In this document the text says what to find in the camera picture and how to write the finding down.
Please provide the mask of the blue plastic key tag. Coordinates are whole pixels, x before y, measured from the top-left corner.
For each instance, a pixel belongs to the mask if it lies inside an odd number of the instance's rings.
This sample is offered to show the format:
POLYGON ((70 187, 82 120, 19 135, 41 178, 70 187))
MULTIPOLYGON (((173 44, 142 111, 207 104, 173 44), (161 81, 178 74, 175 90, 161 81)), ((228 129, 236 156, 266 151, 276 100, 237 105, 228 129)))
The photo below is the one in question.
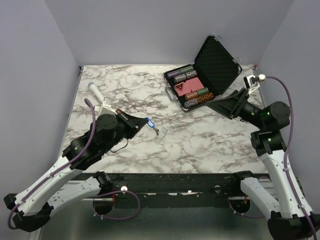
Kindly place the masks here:
POLYGON ((146 117, 145 118, 147 120, 147 124, 150 128, 154 129, 155 128, 155 123, 149 118, 149 117, 146 117))

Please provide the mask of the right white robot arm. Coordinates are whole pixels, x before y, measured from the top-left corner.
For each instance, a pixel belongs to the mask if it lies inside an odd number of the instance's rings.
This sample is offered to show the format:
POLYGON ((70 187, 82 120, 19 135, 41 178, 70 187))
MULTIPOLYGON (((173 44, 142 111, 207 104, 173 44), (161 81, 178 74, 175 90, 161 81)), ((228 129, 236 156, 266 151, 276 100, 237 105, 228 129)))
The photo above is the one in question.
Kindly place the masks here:
POLYGON ((276 101, 260 109, 248 101, 246 88, 225 98, 206 102, 206 106, 229 119, 241 118, 257 127, 250 134, 251 145, 264 164, 276 196, 272 196, 250 171, 234 173, 230 191, 245 194, 263 213, 275 240, 316 238, 320 216, 314 213, 292 171, 281 129, 290 124, 290 107, 276 101))

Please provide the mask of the orange black chip stack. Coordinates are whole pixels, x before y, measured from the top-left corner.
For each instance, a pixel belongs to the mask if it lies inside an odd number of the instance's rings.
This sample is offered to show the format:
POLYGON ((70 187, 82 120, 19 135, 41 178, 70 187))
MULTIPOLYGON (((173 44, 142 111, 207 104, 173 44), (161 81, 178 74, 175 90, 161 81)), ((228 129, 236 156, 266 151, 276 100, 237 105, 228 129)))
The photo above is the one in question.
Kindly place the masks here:
POLYGON ((212 100, 214 98, 214 94, 212 92, 201 95, 197 98, 198 103, 204 103, 206 101, 212 100))

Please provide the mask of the brown chip stack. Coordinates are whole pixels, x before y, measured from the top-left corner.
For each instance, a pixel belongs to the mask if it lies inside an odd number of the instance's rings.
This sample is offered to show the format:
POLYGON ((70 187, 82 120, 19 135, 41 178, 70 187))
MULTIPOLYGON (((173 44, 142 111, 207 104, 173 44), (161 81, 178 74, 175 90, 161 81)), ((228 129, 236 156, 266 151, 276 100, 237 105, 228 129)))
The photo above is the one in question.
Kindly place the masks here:
POLYGON ((197 91, 192 91, 190 93, 187 93, 184 95, 185 99, 187 101, 191 100, 191 99, 195 99, 199 96, 198 92, 197 91))

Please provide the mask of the black poker chip case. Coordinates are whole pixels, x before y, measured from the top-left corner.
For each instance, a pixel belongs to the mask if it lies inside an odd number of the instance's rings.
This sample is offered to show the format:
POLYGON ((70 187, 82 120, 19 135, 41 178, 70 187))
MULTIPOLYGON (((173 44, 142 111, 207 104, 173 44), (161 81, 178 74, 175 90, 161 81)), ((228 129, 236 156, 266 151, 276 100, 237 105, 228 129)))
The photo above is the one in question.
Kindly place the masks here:
POLYGON ((214 98, 216 98, 224 94, 241 72, 242 67, 219 42, 218 38, 214 35, 209 35, 198 52, 193 64, 167 71, 163 76, 182 110, 188 112, 205 105, 207 101, 198 103, 190 108, 185 108, 184 103, 187 100, 185 99, 185 95, 178 96, 174 90, 176 84, 186 82, 193 78, 199 78, 204 88, 197 90, 198 97, 213 93, 214 98), (171 78, 167 76, 167 73, 177 71, 187 66, 193 66, 194 70, 171 78))

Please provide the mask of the blue tan chip stack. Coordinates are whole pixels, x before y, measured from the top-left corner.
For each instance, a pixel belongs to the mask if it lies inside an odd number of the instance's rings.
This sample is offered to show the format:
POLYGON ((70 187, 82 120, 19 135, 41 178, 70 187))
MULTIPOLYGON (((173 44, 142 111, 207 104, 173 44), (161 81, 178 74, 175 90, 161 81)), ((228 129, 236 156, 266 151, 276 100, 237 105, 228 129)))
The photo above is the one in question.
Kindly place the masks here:
POLYGON ((190 99, 190 100, 186 101, 184 103, 184 107, 188 109, 188 108, 191 108, 193 106, 196 106, 198 103, 199 103, 198 99, 197 98, 193 98, 193 99, 190 99))

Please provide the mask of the pink playing card deck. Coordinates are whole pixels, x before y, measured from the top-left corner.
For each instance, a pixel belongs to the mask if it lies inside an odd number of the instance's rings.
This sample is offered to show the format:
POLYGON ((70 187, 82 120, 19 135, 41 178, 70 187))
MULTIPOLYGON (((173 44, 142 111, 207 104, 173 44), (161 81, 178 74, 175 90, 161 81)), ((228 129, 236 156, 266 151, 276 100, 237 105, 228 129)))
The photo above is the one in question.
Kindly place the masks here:
POLYGON ((180 82, 180 83, 176 84, 174 86, 174 90, 179 97, 186 95, 192 91, 190 84, 188 82, 180 82))

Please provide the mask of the green chip stack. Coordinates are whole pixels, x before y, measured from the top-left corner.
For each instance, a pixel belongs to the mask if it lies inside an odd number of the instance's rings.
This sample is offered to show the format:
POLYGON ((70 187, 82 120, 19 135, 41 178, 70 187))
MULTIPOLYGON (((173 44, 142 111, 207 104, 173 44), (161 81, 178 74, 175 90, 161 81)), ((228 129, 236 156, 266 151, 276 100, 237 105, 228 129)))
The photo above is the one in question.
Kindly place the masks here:
POLYGON ((193 67, 192 65, 188 65, 188 66, 186 66, 186 67, 183 67, 183 68, 178 69, 177 71, 178 71, 178 73, 179 73, 180 75, 182 75, 182 74, 191 72, 191 71, 193 71, 193 70, 194 70, 194 67, 193 67))

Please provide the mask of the white microphone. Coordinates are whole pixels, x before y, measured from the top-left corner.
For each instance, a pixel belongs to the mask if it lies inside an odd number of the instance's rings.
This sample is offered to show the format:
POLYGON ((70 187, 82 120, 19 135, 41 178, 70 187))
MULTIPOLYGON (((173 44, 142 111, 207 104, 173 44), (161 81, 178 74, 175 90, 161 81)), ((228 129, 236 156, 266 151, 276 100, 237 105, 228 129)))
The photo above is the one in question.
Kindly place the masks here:
POLYGON ((102 103, 105 99, 105 96, 101 93, 98 86, 94 82, 88 83, 89 90, 95 95, 95 97, 102 103))

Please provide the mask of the purple chip stack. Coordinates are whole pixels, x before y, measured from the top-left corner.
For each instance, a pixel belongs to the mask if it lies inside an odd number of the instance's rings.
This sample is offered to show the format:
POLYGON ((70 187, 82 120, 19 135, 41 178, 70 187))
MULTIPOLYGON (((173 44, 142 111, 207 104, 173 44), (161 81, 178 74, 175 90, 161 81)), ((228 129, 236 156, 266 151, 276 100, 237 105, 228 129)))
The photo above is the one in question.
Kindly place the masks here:
POLYGON ((179 70, 174 70, 174 71, 171 71, 171 72, 168 72, 167 73, 167 77, 168 78, 173 78, 173 77, 176 77, 178 75, 180 75, 180 71, 179 70))

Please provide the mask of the black table front rail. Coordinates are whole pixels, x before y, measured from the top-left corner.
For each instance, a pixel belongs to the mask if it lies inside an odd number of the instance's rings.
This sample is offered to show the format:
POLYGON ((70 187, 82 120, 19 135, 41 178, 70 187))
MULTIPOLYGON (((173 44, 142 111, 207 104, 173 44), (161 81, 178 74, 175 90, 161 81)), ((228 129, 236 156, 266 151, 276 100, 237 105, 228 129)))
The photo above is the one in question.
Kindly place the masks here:
MULTIPOLYGON (((84 199, 93 200, 96 208, 106 210, 141 208, 226 208, 229 201, 244 206, 244 193, 240 190, 240 177, 261 178, 262 185, 275 193, 269 176, 263 173, 106 173, 113 184, 110 192, 84 199)), ((94 173, 81 173, 63 188, 71 190, 94 173)))

